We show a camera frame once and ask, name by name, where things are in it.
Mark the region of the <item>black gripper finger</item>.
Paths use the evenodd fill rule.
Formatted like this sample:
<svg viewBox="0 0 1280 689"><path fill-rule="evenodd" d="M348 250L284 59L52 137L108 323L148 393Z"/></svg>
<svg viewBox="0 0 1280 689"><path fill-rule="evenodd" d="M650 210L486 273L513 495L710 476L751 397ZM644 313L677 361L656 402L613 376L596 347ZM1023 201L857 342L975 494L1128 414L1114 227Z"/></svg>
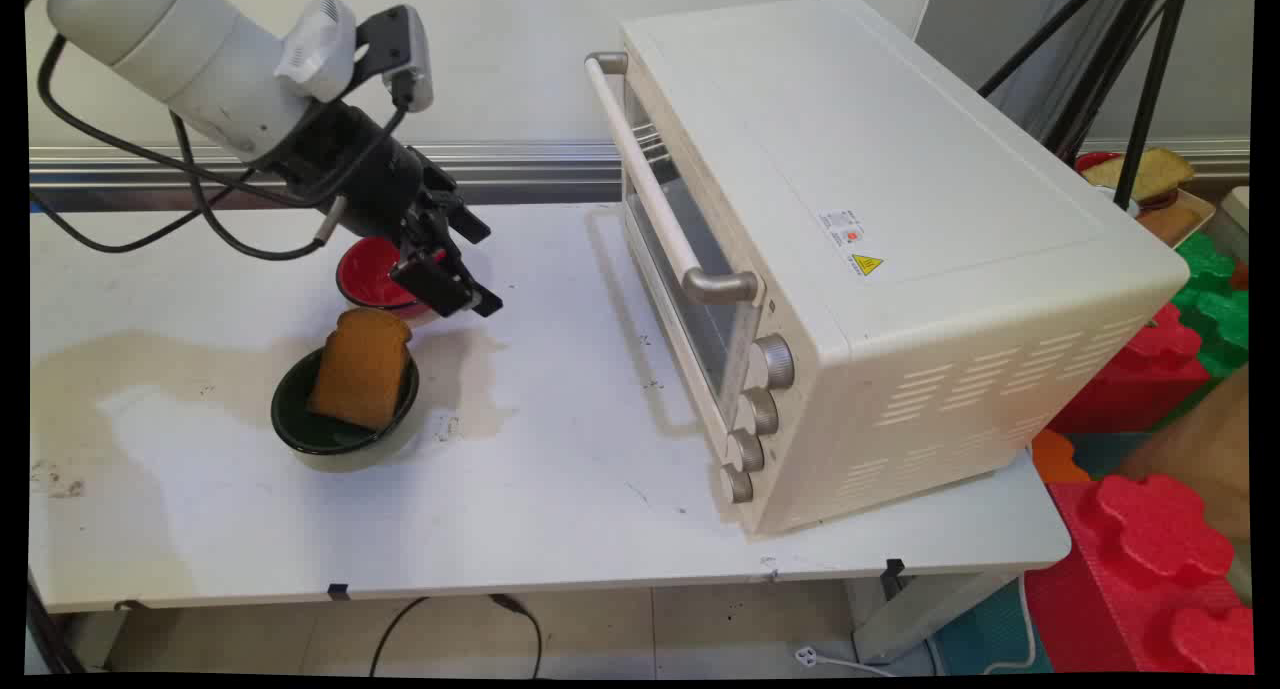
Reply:
<svg viewBox="0 0 1280 689"><path fill-rule="evenodd" d="M390 269L390 279L442 318L474 311L489 318L503 300L477 282L460 257L448 251L417 251Z"/></svg>
<svg viewBox="0 0 1280 689"><path fill-rule="evenodd" d="M439 193L438 209L444 214L449 228L472 245L485 241L492 234L490 227L475 215L457 193Z"/></svg>

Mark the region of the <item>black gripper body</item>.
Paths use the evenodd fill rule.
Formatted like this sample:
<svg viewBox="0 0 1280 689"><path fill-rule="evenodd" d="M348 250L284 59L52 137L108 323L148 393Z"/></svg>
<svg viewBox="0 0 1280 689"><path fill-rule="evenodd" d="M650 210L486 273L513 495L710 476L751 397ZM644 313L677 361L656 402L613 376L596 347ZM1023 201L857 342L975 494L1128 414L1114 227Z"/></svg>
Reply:
<svg viewBox="0 0 1280 689"><path fill-rule="evenodd" d="M321 197L321 213L346 200L340 224L360 237L433 254L457 248L448 219L461 204L454 178L343 101L311 104L273 150L271 170L296 196Z"/></svg>

